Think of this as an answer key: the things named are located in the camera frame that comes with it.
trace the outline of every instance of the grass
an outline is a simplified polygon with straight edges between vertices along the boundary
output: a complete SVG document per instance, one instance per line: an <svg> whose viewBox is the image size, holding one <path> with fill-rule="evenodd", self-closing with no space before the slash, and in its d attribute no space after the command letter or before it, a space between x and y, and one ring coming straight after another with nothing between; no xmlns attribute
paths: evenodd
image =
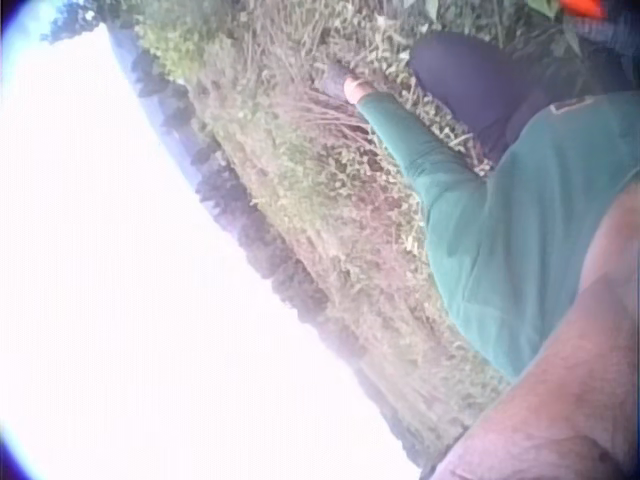
<svg viewBox="0 0 640 480"><path fill-rule="evenodd" d="M435 19L421 2L402 11L384 0L250 0L230 26L197 46L203 58L188 82L205 131L327 294L323 321L356 333L366 354L354 367L396 406L423 442L427 463L506 381L447 319L417 197L364 120L322 94L319 82L330 61L350 65L486 173L473 137L417 88L409 48L443 26L514 44L523 38L519 7L434 5Z"/></svg>

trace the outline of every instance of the green sleeve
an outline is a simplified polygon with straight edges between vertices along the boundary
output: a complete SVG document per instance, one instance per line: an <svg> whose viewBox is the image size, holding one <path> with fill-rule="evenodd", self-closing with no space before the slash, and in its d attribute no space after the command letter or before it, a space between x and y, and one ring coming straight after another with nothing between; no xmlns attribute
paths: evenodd
<svg viewBox="0 0 640 480"><path fill-rule="evenodd" d="M462 200L456 197L478 191L482 180L467 167L464 158L443 144L393 95L370 93L357 107L428 209L442 197L448 197L445 203L451 205Z"/></svg>

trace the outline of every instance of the overexposed sky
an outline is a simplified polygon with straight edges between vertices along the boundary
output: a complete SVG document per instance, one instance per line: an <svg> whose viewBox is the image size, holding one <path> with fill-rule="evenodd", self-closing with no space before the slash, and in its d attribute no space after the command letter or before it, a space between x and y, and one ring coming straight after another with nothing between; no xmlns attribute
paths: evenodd
<svg viewBox="0 0 640 480"><path fill-rule="evenodd" d="M0 424L36 478L417 478L350 370L200 206L106 30L13 58Z"/></svg>

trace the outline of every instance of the green sweatshirt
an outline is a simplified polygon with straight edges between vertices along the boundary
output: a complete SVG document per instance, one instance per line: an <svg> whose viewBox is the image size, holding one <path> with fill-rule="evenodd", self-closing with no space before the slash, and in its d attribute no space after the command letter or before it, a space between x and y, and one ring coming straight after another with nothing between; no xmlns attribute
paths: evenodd
<svg viewBox="0 0 640 480"><path fill-rule="evenodd" d="M358 103L422 200L445 307L507 377L533 360L577 294L600 220L640 165L640 93L539 112L487 179L393 96Z"/></svg>

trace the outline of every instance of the hillside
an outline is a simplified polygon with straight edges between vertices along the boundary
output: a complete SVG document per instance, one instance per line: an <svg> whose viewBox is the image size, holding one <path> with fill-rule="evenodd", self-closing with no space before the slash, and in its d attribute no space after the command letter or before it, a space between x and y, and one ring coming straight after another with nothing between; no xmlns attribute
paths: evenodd
<svg viewBox="0 0 640 480"><path fill-rule="evenodd" d="M144 51L128 67L132 82L143 102L158 99L158 128L191 157L212 217L352 367L409 458L429 466L507 382L447 319L416 196L366 123L319 81L329 61L351 65L483 175L474 139L415 85L411 44L446 28L514 55L571 49L557 27L533 28L516 2L405 3L144 0L110 30L135 26Z"/></svg>

